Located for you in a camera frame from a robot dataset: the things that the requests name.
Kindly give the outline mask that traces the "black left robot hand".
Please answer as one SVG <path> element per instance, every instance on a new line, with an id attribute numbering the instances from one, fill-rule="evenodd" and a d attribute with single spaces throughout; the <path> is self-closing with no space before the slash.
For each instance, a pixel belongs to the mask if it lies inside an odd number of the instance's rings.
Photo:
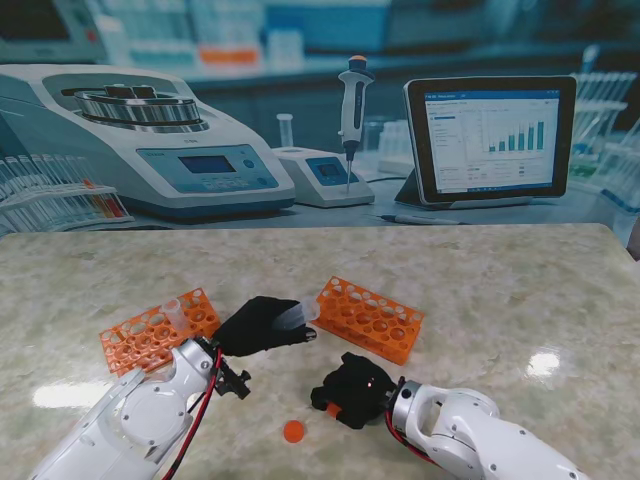
<path id="1" fill-rule="evenodd" d="M 212 341 L 224 355 L 235 357 L 314 341 L 316 331 L 305 324 L 284 330 L 274 327 L 277 317 L 298 304 L 297 300 L 254 297 L 221 324 Z"/>

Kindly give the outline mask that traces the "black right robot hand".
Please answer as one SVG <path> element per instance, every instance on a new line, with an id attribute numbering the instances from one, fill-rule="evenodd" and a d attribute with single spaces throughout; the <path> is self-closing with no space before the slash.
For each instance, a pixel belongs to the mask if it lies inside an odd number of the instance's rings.
<path id="1" fill-rule="evenodd" d="M 311 405 L 320 411 L 336 406 L 335 419 L 353 430 L 360 430 L 384 414 L 397 384 L 364 356 L 346 352 L 341 361 L 338 369 L 312 389 Z"/>

